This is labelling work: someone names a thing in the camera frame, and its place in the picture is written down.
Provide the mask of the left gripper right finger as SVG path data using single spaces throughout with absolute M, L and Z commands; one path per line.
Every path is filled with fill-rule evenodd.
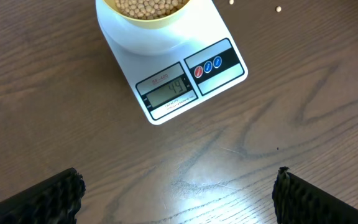
M 279 224 L 358 224 L 358 209 L 288 171 L 278 170 L 272 200 Z

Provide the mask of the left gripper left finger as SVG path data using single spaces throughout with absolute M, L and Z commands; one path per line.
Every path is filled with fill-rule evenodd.
M 69 168 L 0 202 L 0 223 L 76 223 L 85 191 L 83 176 Z

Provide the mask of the yellow plastic bowl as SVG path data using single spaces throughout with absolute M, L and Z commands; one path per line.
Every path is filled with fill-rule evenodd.
M 170 14 L 169 16 L 160 19 L 142 20 L 133 19 L 131 17 L 125 16 L 124 14 L 121 14 L 114 1 L 115 0 L 103 0 L 103 3 L 105 3 L 105 5 L 107 5 L 110 9 L 117 13 L 118 16 L 120 16 L 127 22 L 130 22 L 131 24 L 144 29 L 160 29 L 169 25 L 169 23 L 175 22 L 183 14 L 184 10 L 187 8 L 187 4 L 189 4 L 190 2 L 189 0 L 189 2 L 185 4 L 180 10 L 173 14 Z

